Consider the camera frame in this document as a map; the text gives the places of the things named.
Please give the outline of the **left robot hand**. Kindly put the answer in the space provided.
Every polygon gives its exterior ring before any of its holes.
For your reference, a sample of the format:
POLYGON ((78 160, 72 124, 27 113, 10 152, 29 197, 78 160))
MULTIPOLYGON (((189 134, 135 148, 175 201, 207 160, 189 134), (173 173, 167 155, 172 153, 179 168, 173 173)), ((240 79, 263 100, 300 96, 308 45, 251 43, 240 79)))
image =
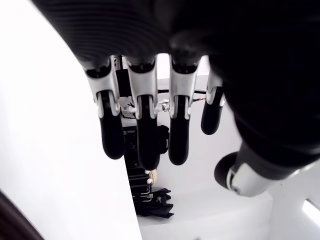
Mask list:
POLYGON ((242 138, 214 177, 254 197, 320 158, 320 3, 317 0, 36 0, 85 71, 98 107, 102 145, 124 154, 120 80, 123 56, 137 122, 138 159, 160 160, 157 55, 170 57, 169 159, 189 151, 190 108, 200 59, 210 73, 201 129, 213 134, 228 103, 242 138))

